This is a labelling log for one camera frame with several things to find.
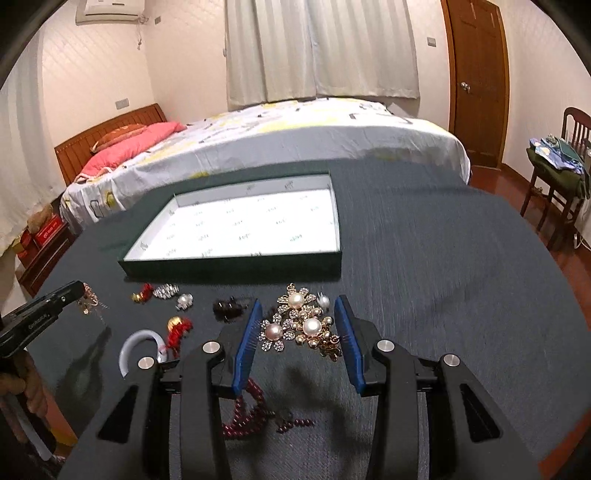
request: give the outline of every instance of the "black hair clip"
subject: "black hair clip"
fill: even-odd
[[[220,322],[228,322],[238,318],[248,305],[242,305],[234,297],[229,300],[217,299],[213,302],[213,314]]]

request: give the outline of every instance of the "hair clip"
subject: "hair clip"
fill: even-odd
[[[142,291],[139,293],[134,293],[131,296],[131,299],[136,303],[145,303],[150,298],[152,298],[152,293],[154,292],[154,288],[149,283],[144,283],[142,287]]]
[[[230,297],[229,300],[217,299],[213,302],[213,314],[217,320],[225,322],[239,317],[245,309],[246,306],[238,303],[234,297]]]
[[[178,295],[178,287],[170,283],[165,283],[154,289],[154,297],[157,299],[168,300],[176,295]]]
[[[193,305],[193,296],[190,293],[183,293],[177,299],[177,310],[187,310]]]

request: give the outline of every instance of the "door frame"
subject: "door frame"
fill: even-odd
[[[447,34],[447,52],[449,57],[449,128],[450,133],[456,132],[456,102],[457,102],[457,76],[456,76],[456,50],[453,41],[452,18],[449,12],[449,2],[453,0],[441,0],[441,9],[443,10],[443,19],[445,21],[445,30]],[[498,5],[488,2],[496,9],[496,15],[501,27],[501,42],[503,45],[503,62],[505,64],[505,108],[503,118],[503,130],[501,138],[501,149],[499,151],[499,158],[496,161],[496,167],[500,168],[505,152],[505,142],[507,139],[507,127],[509,125],[509,97],[511,96],[511,85],[509,82],[509,54],[507,50],[507,38],[505,36],[505,26],[503,24],[503,17],[501,9]]]

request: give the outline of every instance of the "wooden floor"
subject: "wooden floor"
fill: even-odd
[[[519,212],[529,181],[508,168],[494,170],[473,166],[470,185],[502,196]],[[542,216],[543,207],[543,201],[540,198],[532,198],[525,213],[525,220],[534,230]],[[540,241],[543,241],[544,244],[547,244],[552,236],[557,219],[556,213],[550,210],[539,234]],[[574,249],[571,237],[563,243],[560,250],[553,251],[552,256],[573,289],[587,320],[587,325],[591,329],[591,251],[583,246]],[[544,479],[550,479],[556,474],[590,427],[591,411],[581,419],[579,425],[564,439],[562,444],[540,463],[540,471]]]

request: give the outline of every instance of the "window curtain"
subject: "window curtain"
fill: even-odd
[[[406,0],[226,0],[228,104],[418,98]]]
[[[0,254],[29,215],[65,187],[45,124],[42,35],[39,31],[29,42],[0,89]]]

